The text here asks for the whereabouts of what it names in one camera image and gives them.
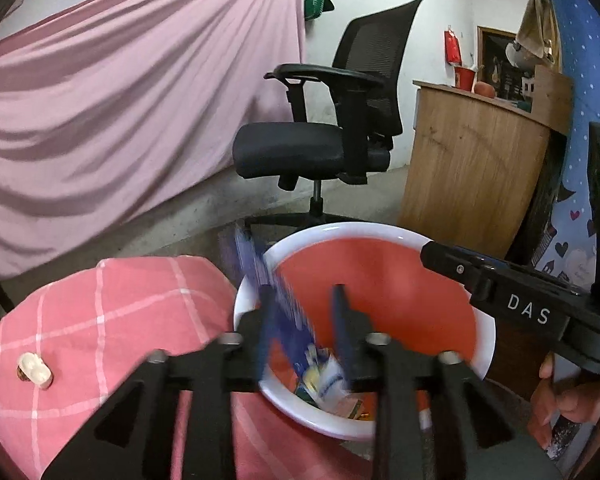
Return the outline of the person's right hand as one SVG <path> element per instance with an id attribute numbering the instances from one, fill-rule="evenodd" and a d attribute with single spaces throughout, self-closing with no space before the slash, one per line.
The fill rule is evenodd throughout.
<path id="1" fill-rule="evenodd" d="M 559 413 L 578 424 L 592 424 L 600 418 L 600 383 L 582 384 L 558 393 L 553 386 L 555 358 L 549 353 L 542 363 L 541 381 L 531 397 L 528 430 L 546 450 L 552 442 L 550 420 Z"/>

